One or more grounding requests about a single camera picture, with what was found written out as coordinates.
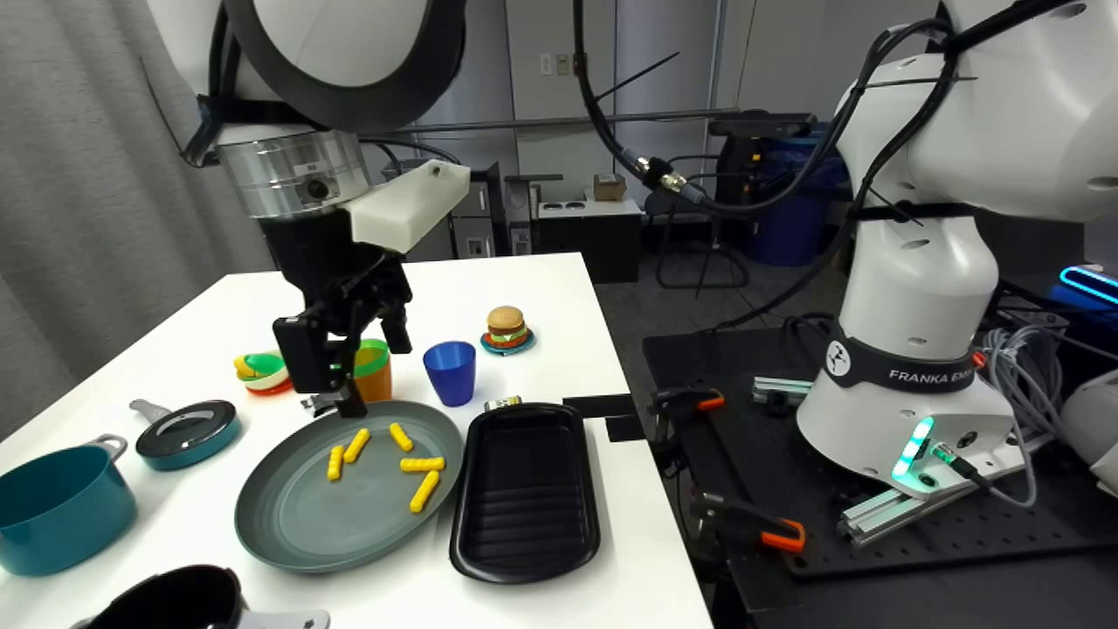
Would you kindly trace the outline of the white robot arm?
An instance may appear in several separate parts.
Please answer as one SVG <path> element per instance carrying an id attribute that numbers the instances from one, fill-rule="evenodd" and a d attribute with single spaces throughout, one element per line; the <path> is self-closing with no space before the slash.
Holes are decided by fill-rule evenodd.
<path id="1" fill-rule="evenodd" d="M 361 232 L 369 198 L 341 153 L 418 120 L 465 56 L 465 0 L 145 0 L 199 90 L 194 162 L 217 162 L 271 261 L 338 328 L 348 279 L 399 274 L 400 240 Z M 909 495 L 995 479 L 1008 401 L 969 368 L 995 259 L 973 216 L 1092 221 L 1118 182 L 1118 0 L 946 0 L 937 46 L 889 56 L 839 102 L 856 254 L 839 334 L 797 413 L 807 444 Z"/>

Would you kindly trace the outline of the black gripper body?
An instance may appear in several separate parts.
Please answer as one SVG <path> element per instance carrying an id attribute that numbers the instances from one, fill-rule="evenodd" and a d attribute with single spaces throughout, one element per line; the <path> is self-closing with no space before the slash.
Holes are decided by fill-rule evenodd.
<path id="1" fill-rule="evenodd" d="M 347 209 L 260 221 L 260 234 L 276 268 L 328 328 L 369 325 L 377 317 L 382 285 L 400 285 L 410 289 L 400 259 L 356 240 Z"/>

